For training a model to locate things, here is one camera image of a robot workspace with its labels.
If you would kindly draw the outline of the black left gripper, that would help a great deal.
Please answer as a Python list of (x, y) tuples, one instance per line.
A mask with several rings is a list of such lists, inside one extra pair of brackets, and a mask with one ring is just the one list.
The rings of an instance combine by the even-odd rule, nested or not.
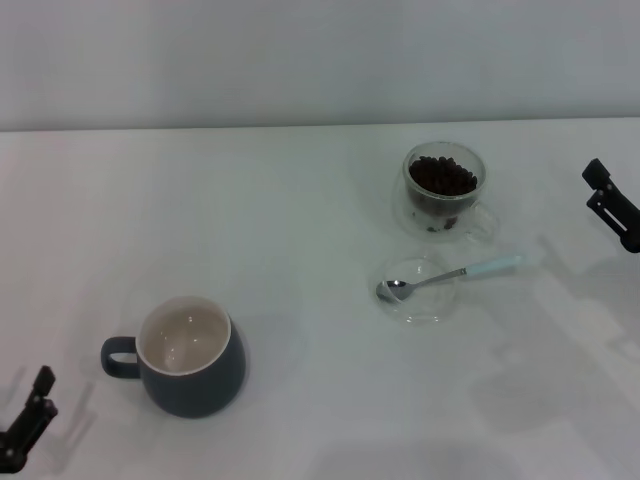
[(6, 432), (0, 431), (0, 474), (16, 474), (25, 464), (21, 450), (30, 450), (58, 409), (48, 395), (56, 381), (49, 366), (42, 366), (24, 408)]

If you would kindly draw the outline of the spoon with light blue handle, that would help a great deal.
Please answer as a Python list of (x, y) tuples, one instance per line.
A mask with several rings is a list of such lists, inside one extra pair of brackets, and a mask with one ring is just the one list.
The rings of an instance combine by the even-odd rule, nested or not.
[(443, 273), (417, 283), (408, 283), (401, 280), (382, 281), (375, 288), (375, 294), (379, 299), (386, 302), (399, 303), (408, 299), (419, 289), (460, 277), (475, 278), (511, 270), (518, 267), (523, 262), (523, 259), (522, 255), (500, 257)]

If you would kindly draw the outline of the dark grey ceramic mug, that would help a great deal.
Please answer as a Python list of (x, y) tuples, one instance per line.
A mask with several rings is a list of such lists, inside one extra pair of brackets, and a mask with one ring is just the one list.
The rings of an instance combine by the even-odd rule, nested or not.
[(230, 316), (195, 296), (159, 305), (137, 335), (105, 340), (100, 357), (107, 375), (140, 380), (160, 409), (188, 419), (224, 409), (246, 373), (244, 345)]

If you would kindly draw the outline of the double-walled glass cup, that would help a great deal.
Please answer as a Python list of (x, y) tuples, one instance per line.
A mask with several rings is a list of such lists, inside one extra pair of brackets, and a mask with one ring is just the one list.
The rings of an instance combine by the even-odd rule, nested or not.
[[(420, 156), (453, 158), (477, 177), (478, 186), (461, 196), (421, 188), (409, 174), (409, 166)], [(498, 231), (498, 220), (481, 202), (486, 185), (487, 168), (476, 152), (455, 142), (427, 142), (413, 147), (404, 158), (394, 184), (392, 208), (403, 228), (418, 238), (446, 242), (465, 236), (489, 243)]]

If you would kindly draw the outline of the clear glass saucer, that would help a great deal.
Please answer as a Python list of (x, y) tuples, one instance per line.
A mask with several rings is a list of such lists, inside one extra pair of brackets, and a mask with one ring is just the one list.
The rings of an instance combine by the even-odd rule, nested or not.
[(457, 283), (455, 279), (419, 287), (407, 298), (401, 299), (390, 283), (416, 284), (450, 270), (437, 254), (414, 254), (395, 257), (385, 262), (372, 280), (372, 295), (380, 309), (399, 322), (419, 325), (437, 322), (453, 307)]

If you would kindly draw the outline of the coffee bean pile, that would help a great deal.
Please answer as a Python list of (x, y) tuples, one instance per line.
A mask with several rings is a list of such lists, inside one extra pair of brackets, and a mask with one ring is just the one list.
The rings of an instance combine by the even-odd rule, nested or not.
[(477, 177), (453, 158), (420, 156), (409, 174), (421, 188), (443, 196), (461, 196), (478, 186)]

